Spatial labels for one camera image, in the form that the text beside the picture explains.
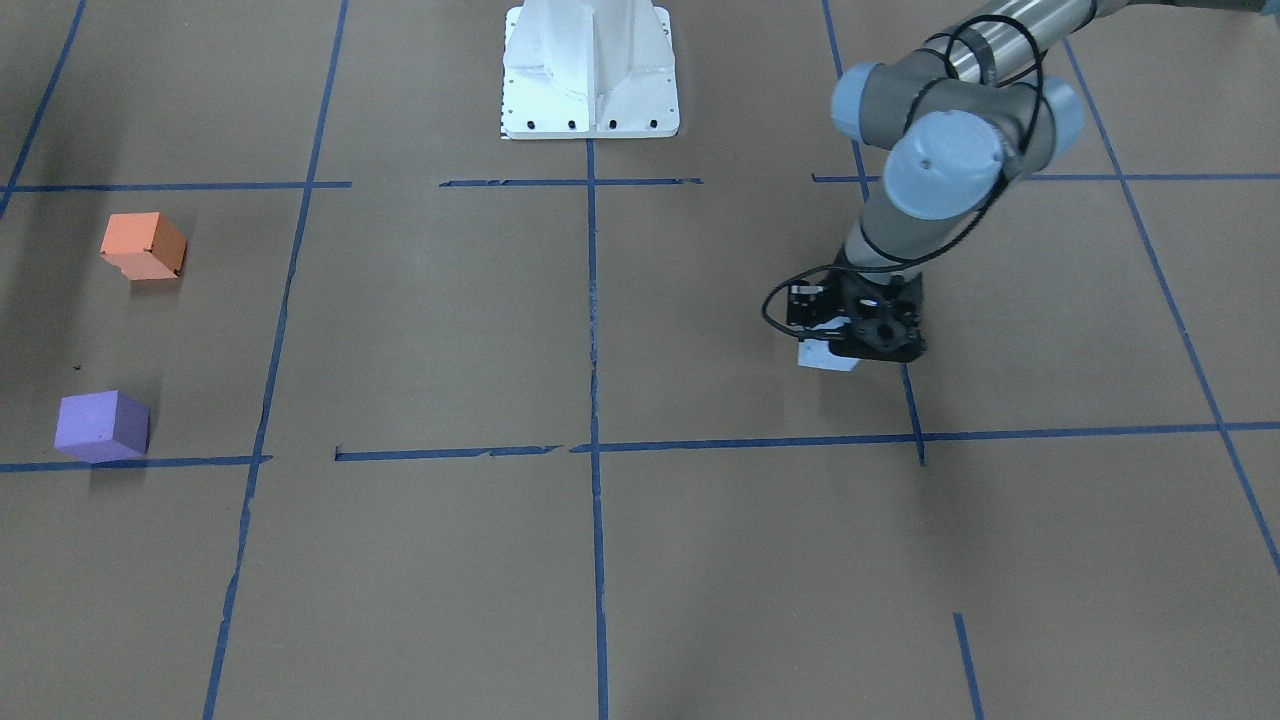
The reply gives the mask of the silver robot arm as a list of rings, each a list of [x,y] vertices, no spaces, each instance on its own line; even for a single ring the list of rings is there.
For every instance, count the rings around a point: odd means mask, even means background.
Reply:
[[[925,351],[923,268],[1018,182],[1078,141],[1084,102],[1047,76],[1050,49],[1124,1],[991,1],[893,63],[842,73],[835,128],[887,152],[836,259],[785,281],[797,364],[850,372]]]

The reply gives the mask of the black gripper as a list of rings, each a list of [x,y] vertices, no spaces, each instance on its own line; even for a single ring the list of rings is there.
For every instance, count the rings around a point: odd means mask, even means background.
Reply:
[[[861,361],[911,363],[927,350],[923,277],[887,284],[856,272],[828,272],[818,283],[787,287],[786,325],[799,340],[829,341],[833,354]]]

